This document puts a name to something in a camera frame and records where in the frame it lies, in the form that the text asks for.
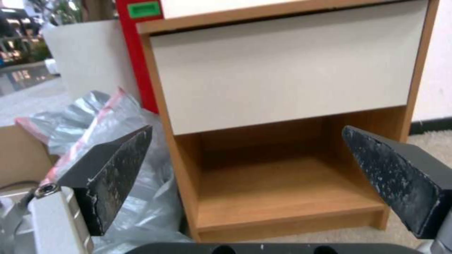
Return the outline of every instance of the clear plastic bag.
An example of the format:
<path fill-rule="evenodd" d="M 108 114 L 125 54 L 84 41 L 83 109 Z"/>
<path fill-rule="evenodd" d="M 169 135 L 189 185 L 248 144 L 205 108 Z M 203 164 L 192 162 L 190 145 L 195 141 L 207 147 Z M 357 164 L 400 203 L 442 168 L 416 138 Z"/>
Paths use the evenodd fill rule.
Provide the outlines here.
<path fill-rule="evenodd" d="M 121 89 L 49 171 L 46 182 L 57 181 L 94 145 L 115 140 L 145 125 L 153 127 L 149 150 L 112 225 L 104 236 L 93 237 L 95 253 L 123 253 L 150 242 L 191 241 L 178 232 L 183 210 L 160 118 L 142 109 Z"/>
<path fill-rule="evenodd" d="M 63 111 L 37 113 L 15 122 L 46 144 L 50 154 L 61 156 L 82 137 L 109 99 L 108 94 L 91 91 Z"/>

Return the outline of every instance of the white drawer front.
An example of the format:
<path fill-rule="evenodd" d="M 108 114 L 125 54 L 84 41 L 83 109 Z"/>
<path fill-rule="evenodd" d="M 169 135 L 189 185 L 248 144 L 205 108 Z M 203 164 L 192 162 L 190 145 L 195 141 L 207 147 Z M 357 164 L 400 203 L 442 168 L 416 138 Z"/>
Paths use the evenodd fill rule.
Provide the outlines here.
<path fill-rule="evenodd" d="M 151 38 L 175 135 L 405 105 L 427 0 Z"/>

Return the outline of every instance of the cardboard box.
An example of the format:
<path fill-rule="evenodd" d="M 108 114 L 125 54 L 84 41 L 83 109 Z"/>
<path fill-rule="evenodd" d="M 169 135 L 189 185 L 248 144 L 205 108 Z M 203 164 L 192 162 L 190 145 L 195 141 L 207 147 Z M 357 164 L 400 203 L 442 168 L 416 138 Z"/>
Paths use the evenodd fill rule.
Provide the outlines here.
<path fill-rule="evenodd" d="M 23 188 L 21 181 L 40 182 L 57 160 L 46 146 L 20 126 L 0 127 L 0 192 Z"/>

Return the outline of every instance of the floor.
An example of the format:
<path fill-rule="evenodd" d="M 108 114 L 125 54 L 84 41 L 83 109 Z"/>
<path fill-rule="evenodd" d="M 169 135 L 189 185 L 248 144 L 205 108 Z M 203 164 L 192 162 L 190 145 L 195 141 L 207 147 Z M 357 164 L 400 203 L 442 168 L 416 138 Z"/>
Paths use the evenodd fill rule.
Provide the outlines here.
<path fill-rule="evenodd" d="M 14 118 L 41 111 L 61 110 L 71 100 L 61 84 L 61 78 L 46 81 L 40 85 L 0 97 L 0 126 L 11 125 Z M 432 132 L 411 136 L 409 143 L 415 144 L 431 153 L 443 163 L 452 167 L 452 131 Z M 370 227 L 330 230 L 324 232 L 291 235 L 261 240 L 263 242 L 364 242 L 394 243 L 416 247 L 421 241 L 415 239 L 400 219 L 392 213 L 386 231 Z"/>

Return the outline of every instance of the screw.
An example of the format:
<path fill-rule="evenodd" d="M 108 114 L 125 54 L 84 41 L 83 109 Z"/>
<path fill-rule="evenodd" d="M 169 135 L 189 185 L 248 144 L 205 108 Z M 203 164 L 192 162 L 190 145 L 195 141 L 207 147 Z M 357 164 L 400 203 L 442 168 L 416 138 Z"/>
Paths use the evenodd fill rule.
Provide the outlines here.
<path fill-rule="evenodd" d="M 43 198 L 55 192 L 59 192 L 61 190 L 60 186 L 56 183 L 48 183 L 43 186 L 40 186 L 34 192 L 35 198 Z"/>

